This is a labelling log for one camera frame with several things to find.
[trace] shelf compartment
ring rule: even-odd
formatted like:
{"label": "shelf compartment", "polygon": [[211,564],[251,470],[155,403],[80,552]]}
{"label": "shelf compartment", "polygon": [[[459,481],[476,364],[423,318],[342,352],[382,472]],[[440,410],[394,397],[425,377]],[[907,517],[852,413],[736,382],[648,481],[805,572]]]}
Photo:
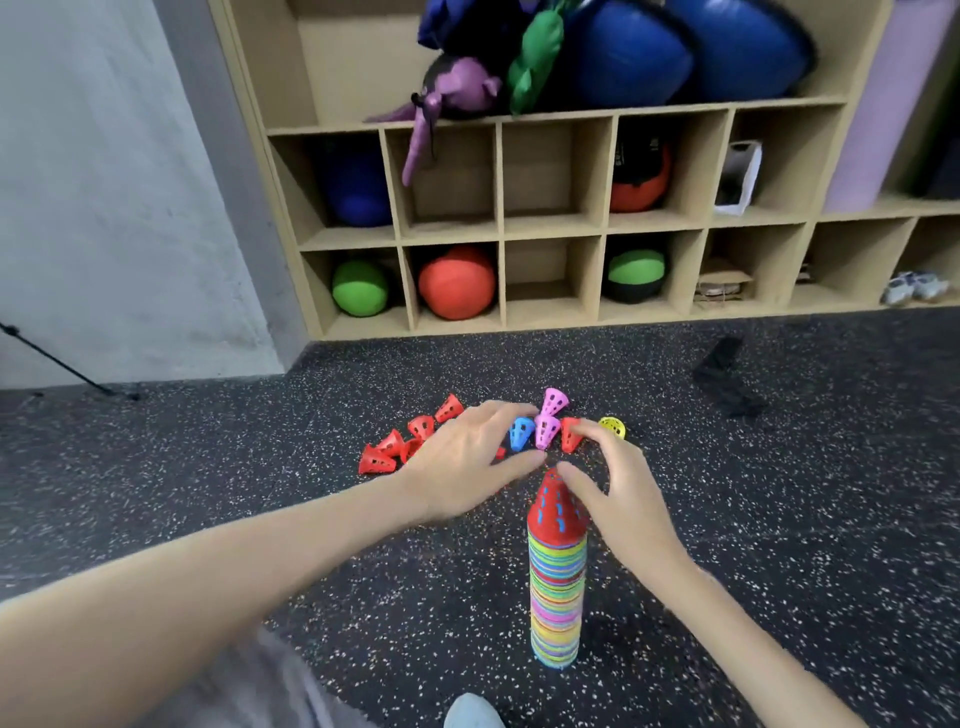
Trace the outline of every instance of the shelf compartment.
{"label": "shelf compartment", "polygon": [[404,243],[495,241],[494,128],[437,127],[433,153],[425,150],[411,186],[401,179],[412,131],[388,130],[389,174]]}
{"label": "shelf compartment", "polygon": [[607,260],[621,250],[649,248],[664,254],[667,260],[667,274],[660,293],[647,301],[619,303],[602,296],[599,322],[601,324],[645,324],[658,321],[680,321],[686,318],[693,304],[693,293],[700,273],[706,240],[705,231],[608,235],[605,249]]}
{"label": "shelf compartment", "polygon": [[490,258],[496,271],[496,286],[494,287],[493,301],[486,310],[470,319],[448,321],[441,318],[426,304],[420,295],[418,282],[420,270],[429,261],[449,251],[450,245],[416,245],[404,246],[400,252],[401,276],[407,300],[410,302],[411,327],[416,334],[447,334],[447,333],[486,333],[503,329],[503,319],[500,311],[499,252],[497,243],[478,243],[475,247],[483,250]]}
{"label": "shelf compartment", "polygon": [[820,220],[821,222],[840,222],[938,215],[960,215],[960,200],[925,200],[899,192],[881,192],[870,209],[859,212],[828,212],[821,215]]}
{"label": "shelf compartment", "polygon": [[612,118],[501,129],[507,239],[599,233],[607,219]]}
{"label": "shelf compartment", "polygon": [[[756,139],[763,144],[749,214],[785,224],[791,216],[805,219],[811,213],[842,113],[842,109],[833,107],[747,109],[736,113],[731,141]],[[741,220],[714,213],[712,225],[742,225]]]}
{"label": "shelf compartment", "polygon": [[[352,257],[375,260],[387,271],[390,281],[390,298],[387,301],[387,307],[375,316],[365,318],[350,316],[340,310],[333,301],[331,291],[333,273],[340,263]],[[373,339],[402,336],[410,331],[396,247],[364,251],[312,251],[303,253],[302,259],[324,339]]]}
{"label": "shelf compartment", "polygon": [[936,273],[950,282],[950,292],[934,305],[960,304],[960,215],[920,220],[897,263],[896,272],[902,271]]}
{"label": "shelf compartment", "polygon": [[695,316],[762,316],[781,311],[790,301],[803,258],[805,226],[776,225],[710,231],[701,270],[712,257],[732,263],[750,275],[751,295],[745,301],[694,302]]}
{"label": "shelf compartment", "polygon": [[268,127],[355,127],[409,102],[437,55],[411,40],[423,10],[418,0],[231,0],[231,5]]}
{"label": "shelf compartment", "polygon": [[393,224],[355,228],[338,221],[321,191],[322,145],[349,136],[366,137],[379,147],[377,132],[309,134],[271,139],[271,153],[280,192],[290,216],[294,238],[302,251],[376,248],[395,243]]}
{"label": "shelf compartment", "polygon": [[821,223],[806,260],[812,281],[798,283],[790,308],[851,311],[877,305],[916,220]]}
{"label": "shelf compartment", "polygon": [[886,0],[780,0],[817,44],[817,67],[800,82],[803,97],[847,94],[870,68],[889,17]]}
{"label": "shelf compartment", "polygon": [[713,209],[716,185],[727,148],[730,113],[625,116],[617,129],[622,134],[657,134],[670,144],[673,171],[658,208],[644,212],[611,212],[611,232],[697,230]]}
{"label": "shelf compartment", "polygon": [[596,321],[603,238],[511,240],[504,248],[508,328],[566,328]]}

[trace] finger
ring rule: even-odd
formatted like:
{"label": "finger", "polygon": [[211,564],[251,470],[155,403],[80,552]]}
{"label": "finger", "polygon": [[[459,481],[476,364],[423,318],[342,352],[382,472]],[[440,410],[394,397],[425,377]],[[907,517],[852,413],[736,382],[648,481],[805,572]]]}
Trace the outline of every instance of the finger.
{"label": "finger", "polygon": [[519,455],[508,457],[502,463],[493,466],[493,475],[497,483],[509,482],[532,473],[546,461],[546,453],[538,449],[528,449]]}
{"label": "finger", "polygon": [[538,412],[540,411],[533,404],[501,403],[500,408],[487,420],[485,427],[496,436],[496,441],[499,442],[517,417],[532,417]]}
{"label": "finger", "polygon": [[589,475],[565,460],[557,463],[557,473],[564,479],[566,487],[573,491],[573,495],[580,499],[587,510],[593,515],[594,509],[603,502],[603,492],[597,487]]}
{"label": "finger", "polygon": [[574,425],[572,429],[578,435],[583,435],[599,445],[608,462],[614,457],[617,449],[621,448],[624,442],[613,434],[612,430],[606,429],[593,420],[582,419]]}
{"label": "finger", "polygon": [[486,422],[494,412],[496,412],[503,402],[500,400],[487,400],[475,407],[468,407],[464,414],[457,418],[457,422],[469,423],[471,425],[481,425]]}

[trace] blue cone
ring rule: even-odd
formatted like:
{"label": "blue cone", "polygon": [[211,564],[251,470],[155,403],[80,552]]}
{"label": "blue cone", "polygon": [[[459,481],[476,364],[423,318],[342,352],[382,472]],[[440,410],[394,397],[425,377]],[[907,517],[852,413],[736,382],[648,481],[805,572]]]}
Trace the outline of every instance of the blue cone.
{"label": "blue cone", "polygon": [[510,449],[520,452],[534,433],[534,421],[529,417],[517,417],[510,427]]}

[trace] plastic cone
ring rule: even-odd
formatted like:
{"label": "plastic cone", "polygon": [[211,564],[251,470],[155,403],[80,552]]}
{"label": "plastic cone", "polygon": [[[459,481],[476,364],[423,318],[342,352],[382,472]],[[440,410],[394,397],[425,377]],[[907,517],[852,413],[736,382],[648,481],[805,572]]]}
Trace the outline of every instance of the plastic cone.
{"label": "plastic cone", "polygon": [[561,548],[579,543],[587,525],[587,509],[570,493],[557,469],[548,470],[527,512],[530,533],[546,546]]}
{"label": "plastic cone", "polygon": [[537,415],[537,417],[534,418],[534,423],[537,426],[537,435],[534,440],[537,444],[537,449],[549,448],[550,443],[553,442],[553,438],[560,432],[560,420],[551,415]]}
{"label": "plastic cone", "polygon": [[460,404],[457,396],[451,392],[450,396],[446,398],[446,401],[440,405],[440,409],[437,410],[437,422],[442,425],[447,420],[460,417],[463,413],[464,406]]}
{"label": "plastic cone", "polygon": [[627,427],[615,417],[601,417],[597,424],[610,430],[621,440],[627,437]]}
{"label": "plastic cone", "polygon": [[562,432],[560,447],[567,455],[571,454],[577,446],[580,445],[580,441],[584,439],[583,435],[578,435],[571,429],[579,422],[579,417],[564,417],[560,420],[560,429]]}
{"label": "plastic cone", "polygon": [[543,407],[540,408],[541,415],[550,415],[556,417],[564,407],[570,404],[570,399],[554,387],[547,387],[543,393]]}
{"label": "plastic cone", "polygon": [[405,443],[403,443],[403,451],[400,453],[400,462],[406,465],[407,460],[414,456],[422,444],[423,441],[417,440],[416,438],[413,440],[407,440]]}
{"label": "plastic cone", "polygon": [[425,442],[433,434],[434,422],[430,415],[420,415],[407,423],[410,434],[421,442]]}
{"label": "plastic cone", "polygon": [[510,449],[520,452],[534,433],[534,421],[529,417],[517,417],[510,425]]}
{"label": "plastic cone", "polygon": [[363,454],[360,456],[360,467],[357,472],[361,475],[372,475],[375,473],[392,473],[396,470],[396,461],[392,457],[387,457],[373,445],[367,445],[363,448]]}
{"label": "plastic cone", "polygon": [[376,448],[387,457],[399,457],[403,452],[403,435],[398,429],[392,429]]}

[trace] left hand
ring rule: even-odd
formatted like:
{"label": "left hand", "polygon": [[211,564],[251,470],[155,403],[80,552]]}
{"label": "left hand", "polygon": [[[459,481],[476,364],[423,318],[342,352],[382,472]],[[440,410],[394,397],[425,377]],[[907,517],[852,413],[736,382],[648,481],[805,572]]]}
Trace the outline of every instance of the left hand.
{"label": "left hand", "polygon": [[493,463],[514,420],[538,411],[496,400],[470,407],[428,438],[396,477],[422,498],[429,521],[460,516],[544,463],[546,453],[537,449]]}

